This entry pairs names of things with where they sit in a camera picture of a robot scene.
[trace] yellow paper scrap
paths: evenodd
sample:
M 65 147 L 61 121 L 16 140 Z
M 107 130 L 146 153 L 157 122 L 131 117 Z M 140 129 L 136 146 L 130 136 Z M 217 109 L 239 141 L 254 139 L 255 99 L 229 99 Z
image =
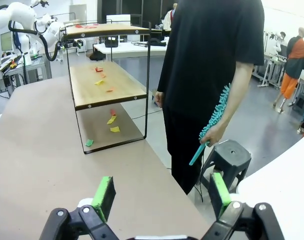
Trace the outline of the yellow paper scrap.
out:
M 116 127 L 111 127 L 110 130 L 111 130 L 111 132 L 113 132 L 113 133 L 119 133 L 119 132 L 121 132 L 121 131 L 120 131 L 120 128 L 119 128 L 118 126 L 116 126 Z
M 100 85 L 100 84 L 102 84 L 102 83 L 104 83 L 104 81 L 103 80 L 100 80 L 100 81 L 97 81 L 96 83 L 94 83 L 95 85 Z
M 116 115 L 114 115 L 114 116 L 112 116 L 111 118 L 110 118 L 110 120 L 109 121 L 107 121 L 107 124 L 111 124 L 111 123 L 113 123 L 114 122 L 114 120 L 117 118 L 117 116 Z

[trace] orange pants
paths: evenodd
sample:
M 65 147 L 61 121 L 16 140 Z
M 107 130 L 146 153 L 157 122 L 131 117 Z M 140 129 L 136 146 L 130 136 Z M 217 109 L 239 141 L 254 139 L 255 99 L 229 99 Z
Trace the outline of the orange pants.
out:
M 297 83 L 298 79 L 292 78 L 286 73 L 284 74 L 280 91 L 286 99 L 291 98 L 292 94 L 296 89 Z

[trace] green paper scrap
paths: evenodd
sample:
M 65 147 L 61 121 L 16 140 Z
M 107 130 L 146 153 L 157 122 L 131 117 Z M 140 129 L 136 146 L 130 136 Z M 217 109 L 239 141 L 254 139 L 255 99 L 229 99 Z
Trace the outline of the green paper scrap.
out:
M 85 146 L 87 146 L 87 147 L 91 147 L 91 146 L 92 146 L 92 144 L 93 144 L 93 140 L 88 139 L 88 140 L 86 141 Z

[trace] shelf middle tier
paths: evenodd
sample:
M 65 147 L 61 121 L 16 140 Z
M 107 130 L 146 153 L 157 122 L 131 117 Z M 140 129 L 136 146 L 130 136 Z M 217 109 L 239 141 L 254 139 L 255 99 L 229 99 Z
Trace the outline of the shelf middle tier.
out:
M 75 110 L 144 99 L 147 93 L 115 62 L 95 62 L 69 68 Z

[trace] person's hand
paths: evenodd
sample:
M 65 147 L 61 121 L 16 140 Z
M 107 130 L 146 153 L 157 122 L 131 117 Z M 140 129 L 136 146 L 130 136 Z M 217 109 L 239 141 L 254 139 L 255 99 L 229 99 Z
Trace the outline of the person's hand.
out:
M 156 104 L 159 106 L 159 108 L 162 108 L 163 107 L 164 92 L 157 91 L 155 93 L 154 99 L 155 99 Z
M 207 131 L 205 136 L 200 140 L 200 143 L 204 144 L 209 141 L 210 143 L 208 144 L 208 147 L 212 147 L 213 144 L 216 144 L 221 140 L 226 128 L 226 125 L 220 124 L 220 122 L 218 122 Z

